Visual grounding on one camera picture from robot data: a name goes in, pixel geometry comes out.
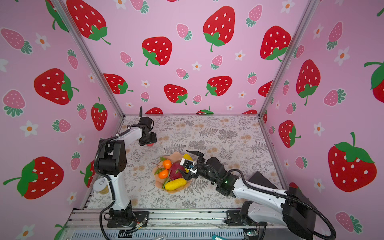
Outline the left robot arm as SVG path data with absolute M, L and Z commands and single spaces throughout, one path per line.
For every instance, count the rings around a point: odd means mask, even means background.
M 97 175 L 107 180 L 112 195 L 112 203 L 106 208 L 109 218 L 105 218 L 109 228 L 130 227 L 138 220 L 132 210 L 132 202 L 127 196 L 123 180 L 123 172 L 128 162 L 126 145 L 137 142 L 140 146 L 146 146 L 157 142 L 156 133 L 153 132 L 154 121 L 143 116 L 142 107 L 139 118 L 137 124 L 128 125 L 125 131 L 99 141 L 94 169 Z

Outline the orange tangerines with leaves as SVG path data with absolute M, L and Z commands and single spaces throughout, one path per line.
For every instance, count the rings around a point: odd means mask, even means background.
M 173 165 L 172 161 L 165 157 L 160 157 L 160 161 L 155 163 L 155 165 L 156 167 L 154 168 L 154 176 L 160 180 L 168 178 L 170 175 L 170 169 Z

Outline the pink dragon fruit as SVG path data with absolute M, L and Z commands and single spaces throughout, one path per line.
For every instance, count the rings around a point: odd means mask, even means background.
M 180 161 L 173 163 L 172 167 L 170 168 L 169 179 L 173 181 L 173 180 L 183 178 L 182 172 L 184 171 L 185 171 L 185 168 L 182 165 L 180 165 Z

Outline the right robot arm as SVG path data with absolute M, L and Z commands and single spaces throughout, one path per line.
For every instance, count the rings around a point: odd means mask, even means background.
M 251 205 L 260 204 L 270 209 L 266 214 L 258 210 L 247 211 L 247 217 L 254 222 L 274 223 L 287 227 L 296 236 L 311 240 L 318 237 L 323 240 L 336 239 L 337 233 L 332 223 L 298 189 L 287 191 L 268 188 L 246 180 L 239 169 L 225 170 L 220 161 L 211 157 L 205 160 L 204 154 L 191 151 L 197 160 L 182 158 L 181 171 L 187 181 L 202 177 L 216 186 L 223 196 L 245 199 Z

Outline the yellow mango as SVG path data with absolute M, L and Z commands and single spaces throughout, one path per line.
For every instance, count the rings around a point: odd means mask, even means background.
M 183 158 L 184 158 L 183 166 L 185 167 L 185 170 L 190 170 L 191 168 L 193 168 L 194 163 L 193 163 L 192 157 L 188 154 L 184 154 Z
M 181 188 L 187 184 L 187 181 L 183 178 L 172 180 L 165 184 L 166 191 L 174 191 L 178 188 Z

